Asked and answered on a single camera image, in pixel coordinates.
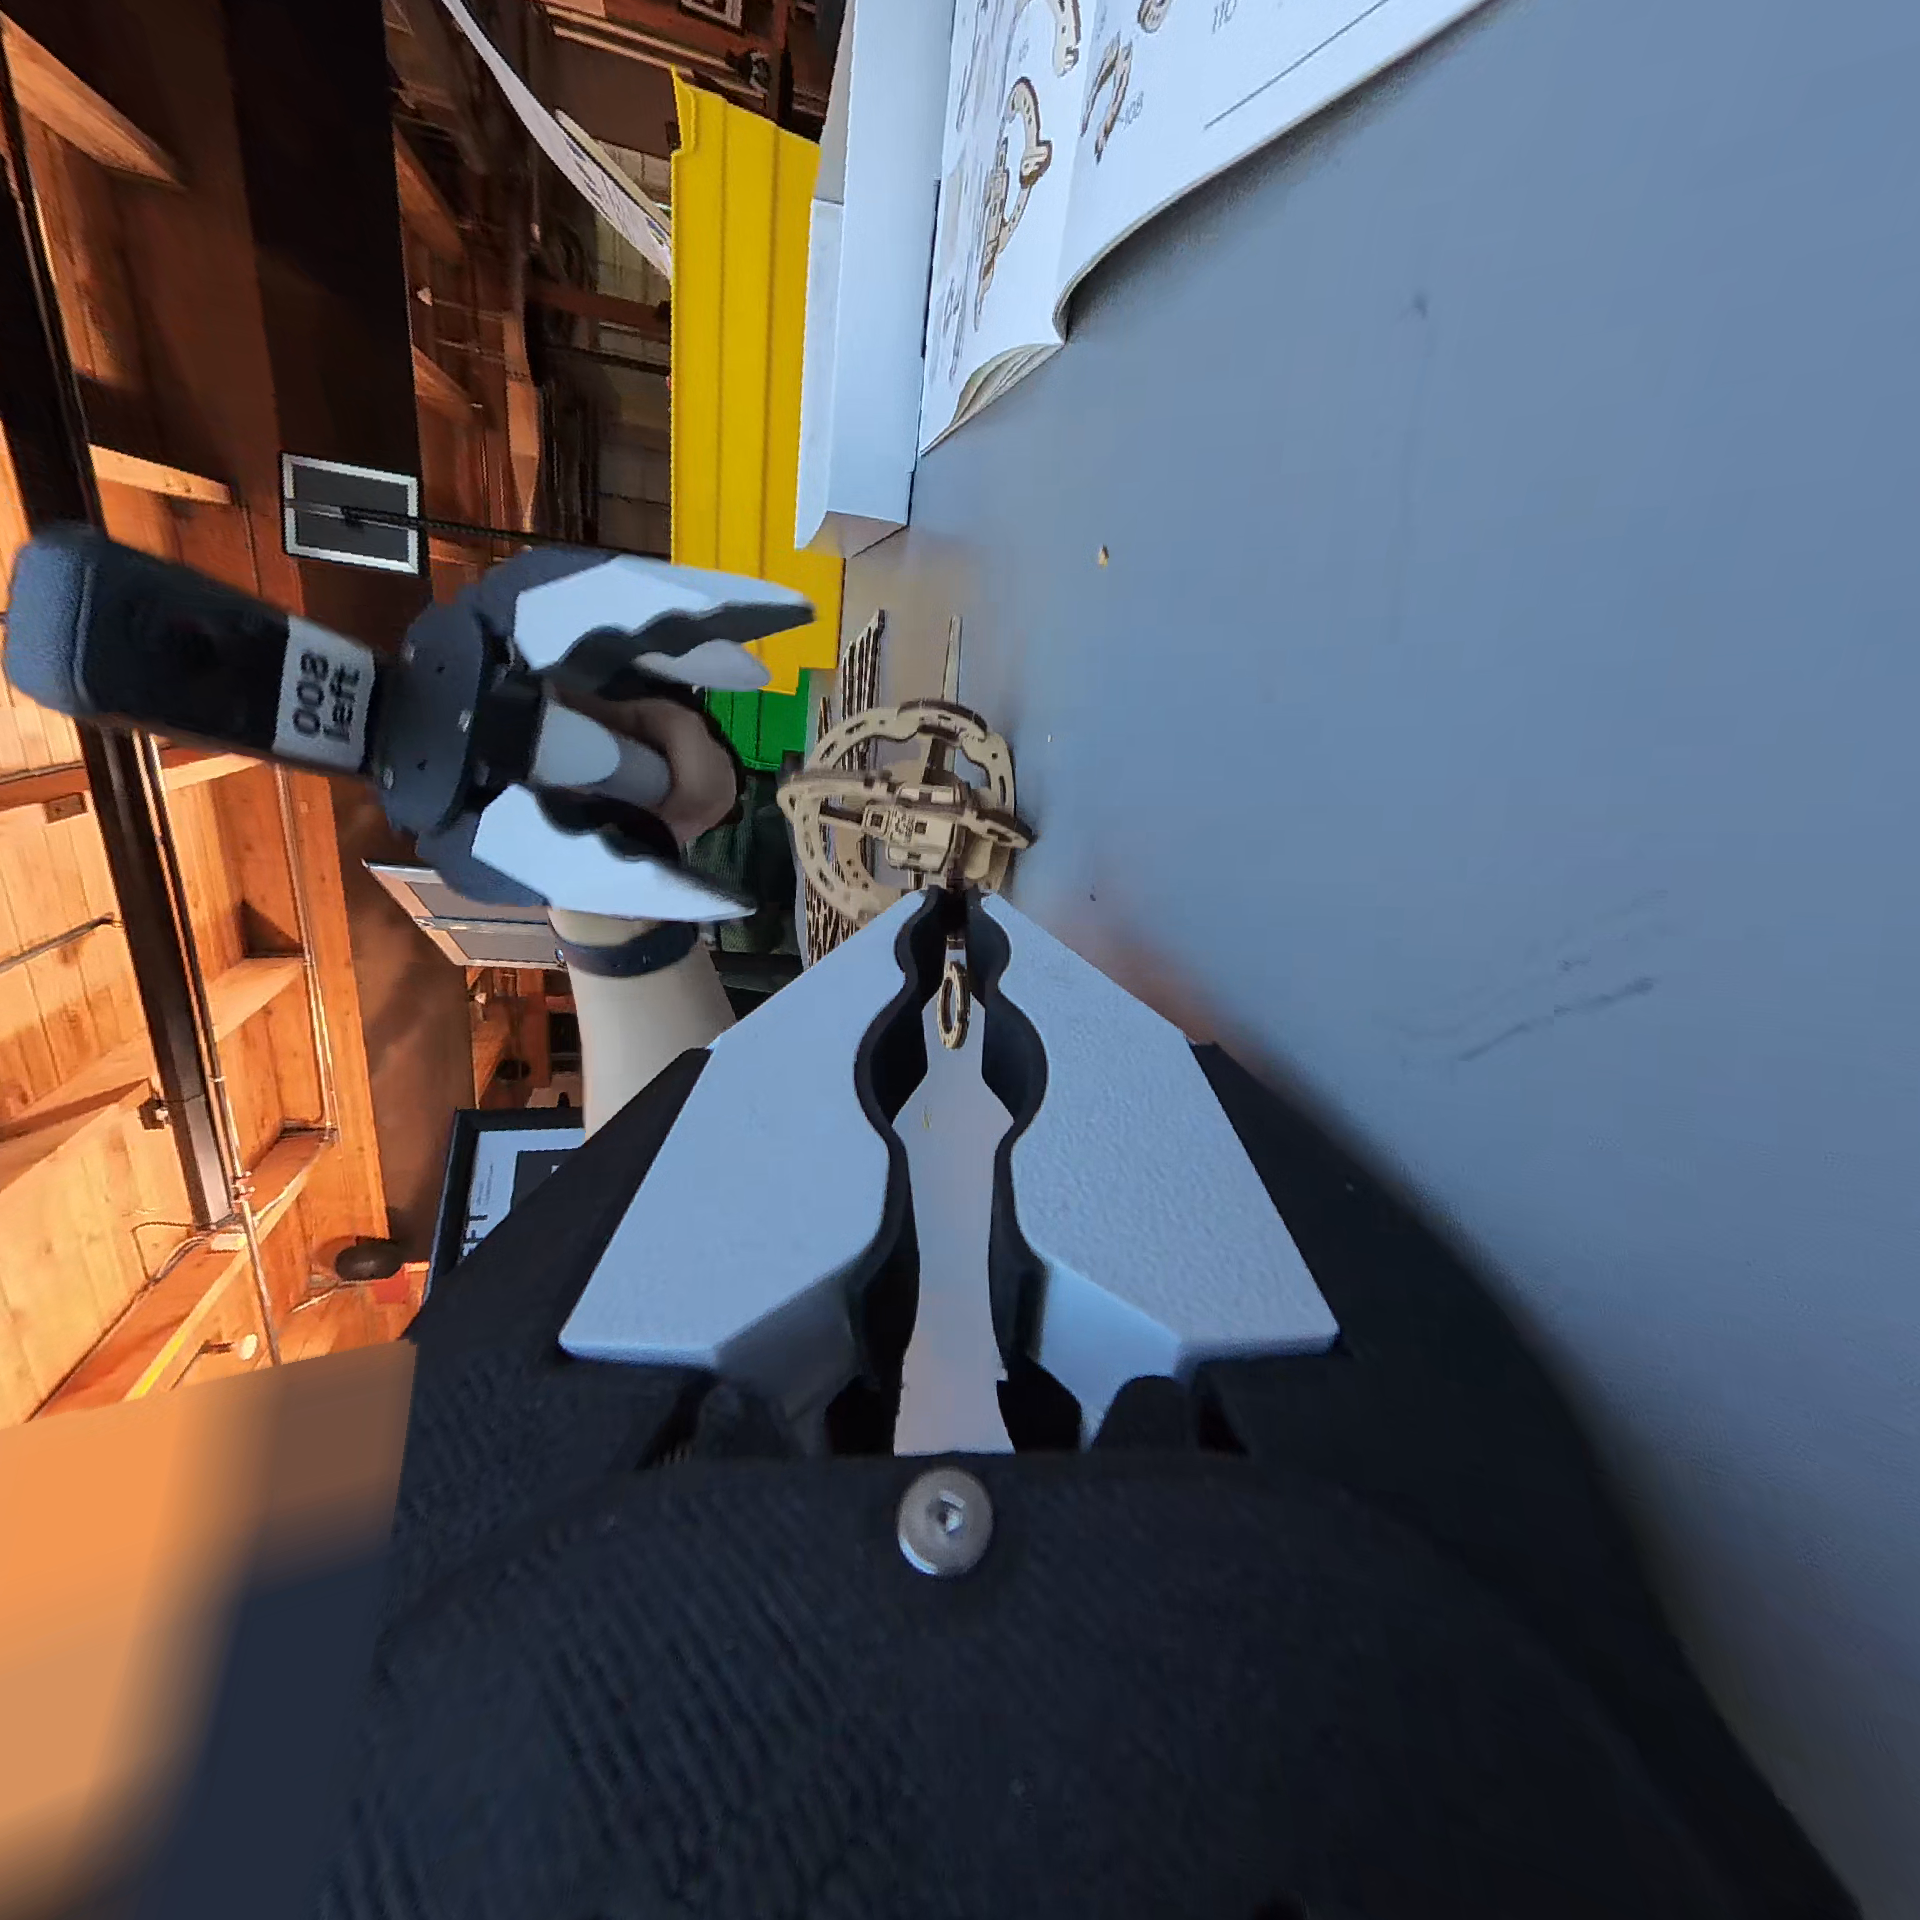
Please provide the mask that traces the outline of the white framed panel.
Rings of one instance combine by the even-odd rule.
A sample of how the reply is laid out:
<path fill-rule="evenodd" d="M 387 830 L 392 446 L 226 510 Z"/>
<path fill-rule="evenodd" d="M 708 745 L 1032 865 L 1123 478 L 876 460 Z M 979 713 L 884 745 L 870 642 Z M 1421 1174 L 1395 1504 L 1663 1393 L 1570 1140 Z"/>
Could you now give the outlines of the white framed panel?
<path fill-rule="evenodd" d="M 279 532 L 292 560 L 423 577 L 420 483 L 410 472 L 284 450 Z"/>

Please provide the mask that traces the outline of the person's left forearm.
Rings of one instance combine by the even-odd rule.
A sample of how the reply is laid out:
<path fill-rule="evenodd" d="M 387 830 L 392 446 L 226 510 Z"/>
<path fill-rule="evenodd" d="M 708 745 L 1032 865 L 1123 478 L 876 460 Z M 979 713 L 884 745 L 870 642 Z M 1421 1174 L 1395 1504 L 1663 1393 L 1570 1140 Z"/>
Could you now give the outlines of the person's left forearm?
<path fill-rule="evenodd" d="M 551 929 L 589 944 L 620 942 L 643 926 L 548 908 Z M 598 1133 L 679 1056 L 706 1050 L 735 1022 L 706 942 L 682 965 L 630 981 L 568 974 L 582 1042 L 582 1126 Z"/>

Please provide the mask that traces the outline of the open instruction booklet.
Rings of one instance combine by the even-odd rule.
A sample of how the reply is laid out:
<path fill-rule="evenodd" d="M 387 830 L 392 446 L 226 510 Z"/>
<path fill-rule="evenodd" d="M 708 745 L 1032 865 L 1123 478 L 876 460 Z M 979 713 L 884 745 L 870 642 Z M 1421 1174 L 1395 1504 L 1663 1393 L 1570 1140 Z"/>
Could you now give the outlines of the open instruction booklet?
<path fill-rule="evenodd" d="M 918 453 L 1068 340 L 1078 284 L 1475 2 L 954 8 Z"/>

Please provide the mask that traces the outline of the green plastic bin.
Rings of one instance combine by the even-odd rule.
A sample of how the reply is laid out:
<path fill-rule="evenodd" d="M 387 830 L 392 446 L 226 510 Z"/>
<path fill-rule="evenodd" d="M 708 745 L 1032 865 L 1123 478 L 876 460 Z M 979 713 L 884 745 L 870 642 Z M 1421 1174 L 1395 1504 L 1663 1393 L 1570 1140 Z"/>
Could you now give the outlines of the green plastic bin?
<path fill-rule="evenodd" d="M 741 765 L 776 778 L 791 758 L 810 750 L 812 673 L 803 669 L 794 690 L 720 690 L 703 696 L 710 720 L 720 726 Z"/>

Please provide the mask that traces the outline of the white cardboard box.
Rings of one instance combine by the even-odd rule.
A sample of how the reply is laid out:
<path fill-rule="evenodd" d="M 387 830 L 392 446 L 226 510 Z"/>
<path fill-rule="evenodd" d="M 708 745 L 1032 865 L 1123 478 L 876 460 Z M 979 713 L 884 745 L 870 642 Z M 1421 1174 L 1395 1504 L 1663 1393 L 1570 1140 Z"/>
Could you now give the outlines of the white cardboard box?
<path fill-rule="evenodd" d="M 807 229 L 795 548 L 903 530 L 922 384 L 954 2 L 848 2 Z"/>

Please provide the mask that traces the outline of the stack of wooden sheets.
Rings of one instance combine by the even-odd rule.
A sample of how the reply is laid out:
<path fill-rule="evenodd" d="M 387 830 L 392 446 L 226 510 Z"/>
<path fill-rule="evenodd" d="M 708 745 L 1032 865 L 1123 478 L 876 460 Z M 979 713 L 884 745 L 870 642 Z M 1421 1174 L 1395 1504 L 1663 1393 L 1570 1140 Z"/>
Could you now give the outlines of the stack of wooden sheets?
<path fill-rule="evenodd" d="M 821 745 L 829 732 L 879 707 L 879 657 L 884 638 L 884 610 L 876 610 L 859 634 L 843 645 L 834 675 L 834 696 L 823 696 L 815 713 L 814 742 Z M 798 921 L 800 963 L 812 966 L 843 939 L 872 923 L 878 908 L 863 905 L 854 915 L 838 908 L 834 897 L 823 893 L 819 874 L 836 876 L 843 857 L 836 852 L 836 828 L 826 822 L 819 848 L 800 862 L 800 901 L 805 921 Z"/>

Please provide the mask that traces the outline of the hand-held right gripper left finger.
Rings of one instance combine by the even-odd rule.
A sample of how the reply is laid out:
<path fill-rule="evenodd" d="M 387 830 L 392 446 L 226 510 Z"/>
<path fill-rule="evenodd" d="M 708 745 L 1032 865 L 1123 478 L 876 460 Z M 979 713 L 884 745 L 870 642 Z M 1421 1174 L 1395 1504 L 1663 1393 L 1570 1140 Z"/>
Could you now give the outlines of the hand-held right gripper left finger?
<path fill-rule="evenodd" d="M 826 1450 L 900 1226 L 870 1032 L 907 992 L 918 917 L 903 897 L 708 1044 L 559 1332 L 568 1358 L 708 1373 Z"/>

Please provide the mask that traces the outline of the black wristband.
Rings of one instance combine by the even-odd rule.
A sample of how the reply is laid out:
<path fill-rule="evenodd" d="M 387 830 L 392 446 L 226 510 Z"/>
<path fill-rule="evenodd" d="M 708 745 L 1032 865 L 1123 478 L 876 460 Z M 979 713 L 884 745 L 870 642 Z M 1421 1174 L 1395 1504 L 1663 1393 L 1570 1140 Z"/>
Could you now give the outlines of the black wristband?
<path fill-rule="evenodd" d="M 562 966 L 579 976 L 612 981 L 663 974 L 685 963 L 702 944 L 696 923 L 667 921 L 643 926 L 611 944 L 576 942 L 556 929 Z"/>

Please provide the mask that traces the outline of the person's left hand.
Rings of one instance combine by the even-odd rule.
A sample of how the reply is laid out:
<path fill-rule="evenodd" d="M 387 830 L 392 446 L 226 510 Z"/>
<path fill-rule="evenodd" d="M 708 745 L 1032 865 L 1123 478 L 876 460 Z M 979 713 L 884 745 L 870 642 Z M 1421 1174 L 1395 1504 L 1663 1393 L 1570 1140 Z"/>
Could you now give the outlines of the person's left hand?
<path fill-rule="evenodd" d="M 699 696 L 683 688 L 614 701 L 605 720 L 612 732 L 663 757 L 667 790 L 656 816 L 682 848 L 735 822 L 742 810 L 741 764 Z"/>

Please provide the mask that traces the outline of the yellow plastic bin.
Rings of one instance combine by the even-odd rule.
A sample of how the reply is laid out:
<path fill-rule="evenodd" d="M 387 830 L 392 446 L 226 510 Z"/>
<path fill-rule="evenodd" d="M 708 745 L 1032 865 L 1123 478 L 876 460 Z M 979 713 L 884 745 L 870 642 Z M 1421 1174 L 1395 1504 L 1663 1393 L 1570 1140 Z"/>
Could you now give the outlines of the yellow plastic bin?
<path fill-rule="evenodd" d="M 798 548 L 810 197 L 819 149 L 674 82 L 670 557 L 791 588 L 815 618 L 758 645 L 774 696 L 831 669 L 843 565 Z"/>

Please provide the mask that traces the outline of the black framed sign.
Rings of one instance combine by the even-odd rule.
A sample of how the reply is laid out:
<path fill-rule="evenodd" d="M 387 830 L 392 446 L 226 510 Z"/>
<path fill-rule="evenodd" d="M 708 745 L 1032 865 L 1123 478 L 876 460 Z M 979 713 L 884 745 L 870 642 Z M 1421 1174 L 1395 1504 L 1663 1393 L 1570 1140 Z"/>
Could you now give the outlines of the black framed sign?
<path fill-rule="evenodd" d="M 423 1291 L 444 1282 L 586 1140 L 582 1110 L 456 1110 Z"/>

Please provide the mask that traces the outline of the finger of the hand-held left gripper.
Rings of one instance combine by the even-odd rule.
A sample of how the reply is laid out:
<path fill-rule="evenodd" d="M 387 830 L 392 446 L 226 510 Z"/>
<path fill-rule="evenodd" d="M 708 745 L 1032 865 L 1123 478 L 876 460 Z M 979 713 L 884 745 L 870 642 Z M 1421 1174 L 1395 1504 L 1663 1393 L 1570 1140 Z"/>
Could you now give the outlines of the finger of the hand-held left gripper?
<path fill-rule="evenodd" d="M 630 682 L 763 690 L 752 648 L 810 626 L 812 601 L 780 584 L 612 557 L 520 590 L 511 645 L 557 688 L 626 692 Z"/>
<path fill-rule="evenodd" d="M 752 897 L 692 870 L 676 850 L 623 850 L 605 825 L 556 822 L 540 796 L 511 785 L 478 816 L 471 856 L 548 908 L 612 921 L 720 923 L 756 913 Z"/>

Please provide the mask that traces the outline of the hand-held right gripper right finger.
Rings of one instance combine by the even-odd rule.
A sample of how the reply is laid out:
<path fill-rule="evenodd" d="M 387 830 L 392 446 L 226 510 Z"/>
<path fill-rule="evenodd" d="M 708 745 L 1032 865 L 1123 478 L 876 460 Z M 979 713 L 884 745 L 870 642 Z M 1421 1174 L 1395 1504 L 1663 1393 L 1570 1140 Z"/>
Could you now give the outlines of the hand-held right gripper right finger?
<path fill-rule="evenodd" d="M 1135 1381 L 1319 1358 L 1336 1316 L 1186 1033 L 999 897 L 967 908 L 994 1145 L 987 1288 L 1018 1445 Z"/>

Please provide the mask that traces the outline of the wooden ring model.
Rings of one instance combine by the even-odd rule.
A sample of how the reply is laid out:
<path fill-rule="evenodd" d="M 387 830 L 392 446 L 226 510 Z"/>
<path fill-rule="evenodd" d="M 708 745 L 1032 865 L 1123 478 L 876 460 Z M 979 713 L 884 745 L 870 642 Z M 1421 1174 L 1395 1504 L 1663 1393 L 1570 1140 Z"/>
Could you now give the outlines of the wooden ring model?
<path fill-rule="evenodd" d="M 1035 833 L 1010 742 L 947 700 L 838 722 L 776 789 L 803 888 L 810 966 L 907 891 L 996 893 Z"/>

